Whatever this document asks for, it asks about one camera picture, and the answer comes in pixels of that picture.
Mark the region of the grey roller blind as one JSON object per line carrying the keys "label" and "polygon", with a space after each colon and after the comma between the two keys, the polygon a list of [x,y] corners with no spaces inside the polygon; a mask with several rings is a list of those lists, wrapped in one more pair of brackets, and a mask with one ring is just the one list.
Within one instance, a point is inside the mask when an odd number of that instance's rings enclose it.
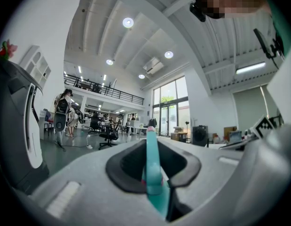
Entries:
{"label": "grey roller blind", "polygon": [[277,106],[267,90],[267,86],[236,92],[233,94],[238,129],[242,132],[252,127],[263,115],[277,116]]}

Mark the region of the white wall shelf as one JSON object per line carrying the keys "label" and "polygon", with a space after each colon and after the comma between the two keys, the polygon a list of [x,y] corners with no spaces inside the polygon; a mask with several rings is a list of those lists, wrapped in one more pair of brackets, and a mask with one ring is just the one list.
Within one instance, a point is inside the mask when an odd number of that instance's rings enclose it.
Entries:
{"label": "white wall shelf", "polygon": [[32,45],[19,64],[26,72],[39,83],[43,89],[51,69],[42,53],[40,46]]}

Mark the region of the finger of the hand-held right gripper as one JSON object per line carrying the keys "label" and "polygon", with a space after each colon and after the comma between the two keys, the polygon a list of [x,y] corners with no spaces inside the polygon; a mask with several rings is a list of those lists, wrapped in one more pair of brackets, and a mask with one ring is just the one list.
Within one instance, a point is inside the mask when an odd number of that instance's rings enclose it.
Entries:
{"label": "finger of the hand-held right gripper", "polygon": [[255,140],[258,140],[258,137],[248,138],[238,143],[233,143],[225,146],[221,146],[220,150],[244,150],[245,146]]}

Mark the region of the person's teal shirt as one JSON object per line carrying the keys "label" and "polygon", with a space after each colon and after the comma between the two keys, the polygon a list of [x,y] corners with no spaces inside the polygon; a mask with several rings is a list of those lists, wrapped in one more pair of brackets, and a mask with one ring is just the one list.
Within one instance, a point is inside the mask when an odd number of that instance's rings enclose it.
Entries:
{"label": "person's teal shirt", "polygon": [[274,28],[282,41],[283,55],[287,56],[291,48],[291,26],[278,6],[272,0],[267,1],[270,7]]}

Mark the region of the tall glass window wall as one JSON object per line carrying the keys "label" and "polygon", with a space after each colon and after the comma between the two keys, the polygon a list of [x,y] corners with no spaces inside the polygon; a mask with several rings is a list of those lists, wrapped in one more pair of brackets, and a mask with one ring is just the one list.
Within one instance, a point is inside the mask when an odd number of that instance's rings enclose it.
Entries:
{"label": "tall glass window wall", "polygon": [[[190,122],[189,98],[184,76],[153,90],[152,117],[156,118],[156,131],[161,136],[169,137],[174,127],[183,127]],[[191,125],[188,125],[190,137]]]}

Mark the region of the blue grey slab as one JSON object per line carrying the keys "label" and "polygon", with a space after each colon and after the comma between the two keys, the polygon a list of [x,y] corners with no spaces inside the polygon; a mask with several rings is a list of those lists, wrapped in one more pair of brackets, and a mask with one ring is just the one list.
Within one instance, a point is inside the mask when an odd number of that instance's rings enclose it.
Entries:
{"label": "blue grey slab", "polygon": [[229,132],[229,142],[231,144],[239,143],[242,139],[242,132],[239,130]]}

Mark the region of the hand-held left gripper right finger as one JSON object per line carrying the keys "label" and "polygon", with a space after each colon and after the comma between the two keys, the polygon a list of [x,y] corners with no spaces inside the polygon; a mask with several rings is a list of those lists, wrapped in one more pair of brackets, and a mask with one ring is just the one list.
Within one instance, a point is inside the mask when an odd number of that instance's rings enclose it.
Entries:
{"label": "hand-held left gripper right finger", "polygon": [[179,223],[214,197],[233,175],[242,152],[218,150],[158,138],[171,199],[167,220]]}

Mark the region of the ceiling air conditioner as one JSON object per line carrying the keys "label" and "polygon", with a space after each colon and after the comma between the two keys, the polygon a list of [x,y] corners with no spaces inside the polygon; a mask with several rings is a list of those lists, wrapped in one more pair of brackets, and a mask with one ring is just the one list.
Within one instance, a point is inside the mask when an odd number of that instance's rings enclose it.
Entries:
{"label": "ceiling air conditioner", "polygon": [[161,70],[163,67],[164,65],[162,64],[162,62],[156,57],[153,57],[145,64],[143,69],[146,71],[146,74],[155,74],[156,72]]}

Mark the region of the red flower decoration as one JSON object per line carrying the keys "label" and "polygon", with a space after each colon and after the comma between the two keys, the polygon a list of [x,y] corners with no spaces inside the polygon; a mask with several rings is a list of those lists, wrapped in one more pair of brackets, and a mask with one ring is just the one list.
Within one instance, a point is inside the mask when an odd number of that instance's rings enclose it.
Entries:
{"label": "red flower decoration", "polygon": [[2,46],[0,48],[0,56],[3,57],[5,60],[9,60],[10,58],[13,57],[17,48],[18,48],[17,45],[10,43],[10,40],[7,39],[2,43]]}

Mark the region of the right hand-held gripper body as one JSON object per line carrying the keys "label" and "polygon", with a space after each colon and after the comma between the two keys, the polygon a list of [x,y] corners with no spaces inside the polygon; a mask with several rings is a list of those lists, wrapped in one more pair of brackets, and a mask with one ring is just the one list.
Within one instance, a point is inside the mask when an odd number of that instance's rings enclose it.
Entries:
{"label": "right hand-held gripper body", "polygon": [[257,138],[265,138],[272,130],[278,129],[283,125],[283,119],[281,115],[268,118],[262,116],[252,127],[251,133]]}

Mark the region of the brown wooden board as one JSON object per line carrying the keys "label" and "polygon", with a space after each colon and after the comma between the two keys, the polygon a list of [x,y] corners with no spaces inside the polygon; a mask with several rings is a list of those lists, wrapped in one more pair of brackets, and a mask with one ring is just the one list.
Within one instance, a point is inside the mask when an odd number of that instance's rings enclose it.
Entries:
{"label": "brown wooden board", "polygon": [[236,131],[237,127],[236,126],[232,126],[232,127],[225,127],[224,128],[224,137],[229,137],[229,133],[232,131]]}

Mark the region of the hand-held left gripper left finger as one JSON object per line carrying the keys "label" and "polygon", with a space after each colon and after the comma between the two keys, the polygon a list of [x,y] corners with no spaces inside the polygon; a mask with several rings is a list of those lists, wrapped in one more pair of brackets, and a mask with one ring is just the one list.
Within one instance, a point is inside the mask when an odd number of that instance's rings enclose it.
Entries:
{"label": "hand-held left gripper left finger", "polygon": [[124,143],[85,154],[44,181],[32,200],[64,223],[159,223],[144,194],[130,194],[106,174],[108,159],[134,145]]}

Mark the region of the black mezzanine railing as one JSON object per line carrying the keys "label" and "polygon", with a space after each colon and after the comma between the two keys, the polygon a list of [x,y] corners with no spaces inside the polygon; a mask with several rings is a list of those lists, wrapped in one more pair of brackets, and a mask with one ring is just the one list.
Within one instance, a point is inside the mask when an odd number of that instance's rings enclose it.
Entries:
{"label": "black mezzanine railing", "polygon": [[118,89],[114,89],[103,84],[99,84],[90,80],[84,80],[82,78],[64,74],[64,84],[70,85],[78,89],[83,89],[86,91],[91,91],[93,93],[102,94],[108,97],[117,98],[126,102],[131,102],[137,105],[143,105],[144,98],[123,92]]}

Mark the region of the white desk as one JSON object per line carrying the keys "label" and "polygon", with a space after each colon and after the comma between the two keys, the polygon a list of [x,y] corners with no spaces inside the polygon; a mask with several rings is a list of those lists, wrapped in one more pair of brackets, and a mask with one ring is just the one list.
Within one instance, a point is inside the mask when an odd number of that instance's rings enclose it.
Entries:
{"label": "white desk", "polygon": [[146,127],[133,127],[129,126],[129,131],[127,136],[128,137],[133,137],[136,140],[144,139],[146,138],[147,134],[147,128]]}

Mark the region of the black washing machine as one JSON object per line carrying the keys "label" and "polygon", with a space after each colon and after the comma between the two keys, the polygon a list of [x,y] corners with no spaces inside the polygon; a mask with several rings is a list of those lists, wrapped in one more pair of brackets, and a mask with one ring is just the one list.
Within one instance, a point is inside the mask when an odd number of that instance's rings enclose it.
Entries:
{"label": "black washing machine", "polygon": [[208,142],[208,127],[199,125],[192,128],[192,144],[205,147]]}

